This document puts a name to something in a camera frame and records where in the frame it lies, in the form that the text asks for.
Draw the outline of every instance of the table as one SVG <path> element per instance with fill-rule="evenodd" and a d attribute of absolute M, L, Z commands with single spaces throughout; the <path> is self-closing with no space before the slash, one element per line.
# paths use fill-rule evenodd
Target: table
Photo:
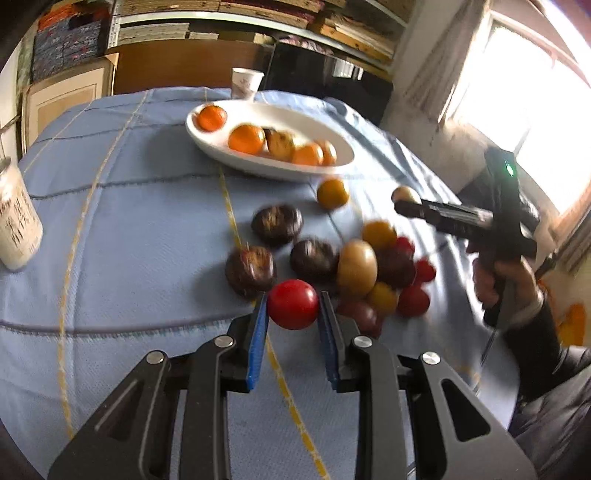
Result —
<path fill-rule="evenodd" d="M 253 213 L 279 202 L 301 209 L 303 235 L 337 245 L 359 236 L 362 219 L 389 219 L 412 237 L 416 257 L 439 271 L 427 286 L 431 307 L 421 318 L 388 319 L 381 341 L 403 355 L 438 352 L 507 426 L 517 369 L 500 341 L 480 367 L 489 333 L 464 243 L 397 216 L 390 201 L 400 184 L 430 200 L 456 202 L 453 193 L 344 103 L 258 94 L 256 101 L 325 122 L 355 150 L 352 201 L 328 215 L 314 184 L 248 177 L 193 144 L 187 113 L 228 97 L 172 88 L 102 98 L 64 113 L 21 161 L 44 238 L 23 270 L 0 274 L 0 419 L 29 461 L 46 476 L 70 435 L 148 351 L 192 352 L 251 310 L 223 265 L 238 238 L 256 243 Z M 289 251 L 275 254 L 280 279 L 292 275 Z M 356 394 L 330 389 L 315 326 L 288 332 L 272 324 L 256 390 L 229 399 L 233 478 L 352 478 L 357 403 Z"/>

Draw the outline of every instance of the shelf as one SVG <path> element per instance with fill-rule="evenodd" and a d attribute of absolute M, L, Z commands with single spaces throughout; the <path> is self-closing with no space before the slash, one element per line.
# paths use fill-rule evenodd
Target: shelf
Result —
<path fill-rule="evenodd" d="M 400 18 L 397 14 L 389 10 L 387 7 L 383 6 L 381 3 L 377 2 L 376 0 L 363 0 L 365 3 L 372 5 L 373 7 L 377 8 L 383 14 L 389 16 L 392 20 L 396 21 L 404 28 L 408 26 L 408 23 L 405 22 L 402 18 Z"/>
<path fill-rule="evenodd" d="M 324 35 L 312 32 L 310 30 L 293 27 L 292 25 L 276 22 L 274 20 L 267 20 L 265 18 L 249 17 L 247 15 L 238 14 L 228 14 L 224 12 L 168 11 L 153 12 L 147 14 L 115 16 L 113 17 L 111 23 L 111 32 L 109 34 L 109 48 L 117 45 L 119 29 L 121 28 L 121 26 L 139 22 L 153 22 L 158 20 L 221 20 L 226 22 L 257 25 L 259 27 L 270 28 L 272 30 L 291 33 L 294 35 L 299 35 L 300 37 L 314 40 L 318 43 L 322 43 L 323 45 L 334 48 L 335 50 L 339 50 L 348 55 L 351 55 L 352 57 L 355 57 L 359 60 L 363 60 L 364 62 L 369 63 L 370 65 L 373 65 L 379 69 L 388 70 L 388 64 L 382 63 L 379 60 L 375 60 L 372 57 L 366 55 L 365 53 L 360 52 L 355 48 L 351 48 L 348 45 L 345 45 L 344 43 L 333 40 L 332 38 L 326 37 Z"/>

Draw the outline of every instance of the orange tomato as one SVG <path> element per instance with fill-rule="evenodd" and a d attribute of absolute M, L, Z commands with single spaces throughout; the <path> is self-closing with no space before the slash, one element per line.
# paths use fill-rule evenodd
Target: orange tomato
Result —
<path fill-rule="evenodd" d="M 297 165 L 310 165 L 312 167 L 317 167 L 318 165 L 321 165 L 322 161 L 322 148 L 320 145 L 318 145 L 318 143 L 314 142 L 298 148 L 294 152 L 293 157 L 291 158 L 292 163 L 295 163 Z"/>
<path fill-rule="evenodd" d="M 238 125 L 228 137 L 228 147 L 249 155 L 258 155 L 265 145 L 265 132 L 255 125 Z"/>
<path fill-rule="evenodd" d="M 217 105 L 207 105 L 198 115 L 196 115 L 194 123 L 196 123 L 197 127 L 201 130 L 215 132 L 225 125 L 227 118 L 228 114 L 222 107 Z"/>
<path fill-rule="evenodd" d="M 322 163 L 323 167 L 331 167 L 336 163 L 336 149 L 335 146 L 328 140 L 317 141 L 318 145 L 322 149 Z"/>
<path fill-rule="evenodd" d="M 341 179 L 328 179 L 316 190 L 316 198 L 326 210 L 335 210 L 349 201 L 349 189 Z"/>

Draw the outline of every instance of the red tomato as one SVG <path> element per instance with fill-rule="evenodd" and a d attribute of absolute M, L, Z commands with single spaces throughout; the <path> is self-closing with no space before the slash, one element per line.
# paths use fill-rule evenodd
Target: red tomato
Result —
<path fill-rule="evenodd" d="M 396 239 L 394 248 L 405 252 L 410 258 L 414 257 L 414 242 L 406 236 L 399 236 Z"/>
<path fill-rule="evenodd" d="M 418 317 L 429 309 L 431 300 L 420 285 L 411 285 L 400 292 L 396 311 L 403 317 Z"/>
<path fill-rule="evenodd" d="M 319 300 L 314 288 L 302 280 L 287 280 L 269 292 L 267 313 L 287 330 L 301 330 L 314 323 Z"/>
<path fill-rule="evenodd" d="M 422 258 L 421 260 L 417 260 L 414 263 L 414 268 L 417 269 L 417 276 L 415 278 L 415 283 L 428 283 L 430 281 L 435 280 L 435 275 L 437 275 L 437 270 L 433 264 L 427 260 L 426 258 Z"/>

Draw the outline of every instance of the cardboard box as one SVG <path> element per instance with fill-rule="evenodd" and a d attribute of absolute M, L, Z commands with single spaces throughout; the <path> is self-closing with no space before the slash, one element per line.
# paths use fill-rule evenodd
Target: cardboard box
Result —
<path fill-rule="evenodd" d="M 221 31 L 218 32 L 217 39 L 250 41 L 259 45 L 273 45 L 275 43 L 273 37 L 257 32 Z"/>

